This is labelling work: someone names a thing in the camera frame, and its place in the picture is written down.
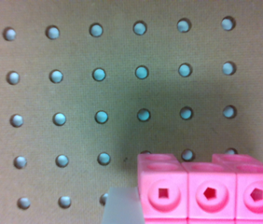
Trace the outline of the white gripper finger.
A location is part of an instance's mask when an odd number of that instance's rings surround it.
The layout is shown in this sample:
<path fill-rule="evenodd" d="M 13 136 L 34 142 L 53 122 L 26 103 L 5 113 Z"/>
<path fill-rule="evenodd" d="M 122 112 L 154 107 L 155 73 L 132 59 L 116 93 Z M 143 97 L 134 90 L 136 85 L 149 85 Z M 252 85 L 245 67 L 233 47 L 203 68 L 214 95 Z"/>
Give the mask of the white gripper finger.
<path fill-rule="evenodd" d="M 145 224 L 138 188 L 111 188 L 102 224 Z"/>

